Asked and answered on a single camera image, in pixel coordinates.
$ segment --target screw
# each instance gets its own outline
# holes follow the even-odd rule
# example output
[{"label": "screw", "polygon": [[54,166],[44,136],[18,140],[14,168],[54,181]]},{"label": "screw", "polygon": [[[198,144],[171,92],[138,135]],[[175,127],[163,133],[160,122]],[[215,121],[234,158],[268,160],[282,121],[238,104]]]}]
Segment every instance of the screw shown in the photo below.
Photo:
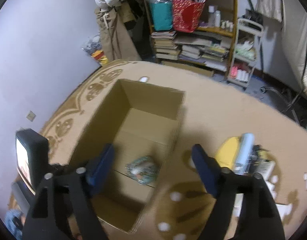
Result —
[{"label": "screw", "polygon": [[221,172],[224,173],[224,174],[229,174],[231,172],[231,170],[227,167],[222,167]]},{"label": "screw", "polygon": [[262,175],[261,175],[260,173],[255,173],[255,174],[254,174],[254,177],[255,177],[256,179],[261,179],[261,178],[262,178]]},{"label": "screw", "polygon": [[83,174],[86,172],[86,168],[85,167],[80,167],[76,169],[76,173],[78,174]]},{"label": "screw", "polygon": [[50,172],[45,174],[45,179],[51,179],[52,177],[53,177],[53,174]]}]

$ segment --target phone screen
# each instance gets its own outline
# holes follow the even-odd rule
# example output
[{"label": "phone screen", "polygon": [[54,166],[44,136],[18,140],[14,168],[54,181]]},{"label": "phone screen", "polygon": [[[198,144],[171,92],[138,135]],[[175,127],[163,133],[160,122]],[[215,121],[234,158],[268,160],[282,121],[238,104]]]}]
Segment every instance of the phone screen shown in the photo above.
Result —
[{"label": "phone screen", "polygon": [[27,150],[18,139],[16,139],[15,145],[17,151],[19,170],[21,171],[22,175],[26,178],[26,180],[31,184]]}]

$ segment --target white wall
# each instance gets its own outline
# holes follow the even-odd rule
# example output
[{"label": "white wall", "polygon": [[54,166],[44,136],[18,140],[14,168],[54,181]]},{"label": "white wall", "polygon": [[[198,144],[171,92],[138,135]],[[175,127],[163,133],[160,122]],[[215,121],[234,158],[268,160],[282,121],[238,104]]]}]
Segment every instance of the white wall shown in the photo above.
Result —
[{"label": "white wall", "polygon": [[[0,11],[0,216],[16,178],[15,131],[39,131],[97,63],[81,45],[98,33],[94,0],[7,0]],[[37,117],[26,119],[29,111]]]},{"label": "white wall", "polygon": [[[251,1],[255,7],[257,0]],[[238,17],[244,15],[246,9],[250,9],[248,0],[238,0]],[[264,72],[282,81],[294,90],[299,90],[298,82],[282,50],[282,24],[277,20],[264,17],[263,25],[265,28],[265,35],[263,37]]]}]

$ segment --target red bag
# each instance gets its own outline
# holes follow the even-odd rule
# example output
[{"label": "red bag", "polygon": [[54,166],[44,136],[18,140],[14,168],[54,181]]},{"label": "red bag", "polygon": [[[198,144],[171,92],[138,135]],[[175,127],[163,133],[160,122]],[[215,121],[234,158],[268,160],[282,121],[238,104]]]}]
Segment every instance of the red bag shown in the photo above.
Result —
[{"label": "red bag", "polygon": [[189,0],[172,0],[173,28],[179,32],[192,33],[199,25],[205,3]]}]

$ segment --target plastic-wrapped package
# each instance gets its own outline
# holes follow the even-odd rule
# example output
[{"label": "plastic-wrapped package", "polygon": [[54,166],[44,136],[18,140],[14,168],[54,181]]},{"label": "plastic-wrapped package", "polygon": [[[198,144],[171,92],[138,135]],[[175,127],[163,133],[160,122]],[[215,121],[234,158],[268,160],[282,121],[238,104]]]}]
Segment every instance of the plastic-wrapped package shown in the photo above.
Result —
[{"label": "plastic-wrapped package", "polygon": [[157,178],[158,168],[149,156],[141,157],[127,164],[127,176],[141,185],[149,184]]},{"label": "plastic-wrapped package", "polygon": [[154,29],[169,31],[172,28],[172,0],[147,0],[150,5]]},{"label": "plastic-wrapped package", "polygon": [[87,52],[91,57],[93,57],[100,65],[108,63],[108,58],[102,50],[102,45],[100,43],[100,35],[96,35],[92,39],[89,39],[82,46],[82,49]]}]

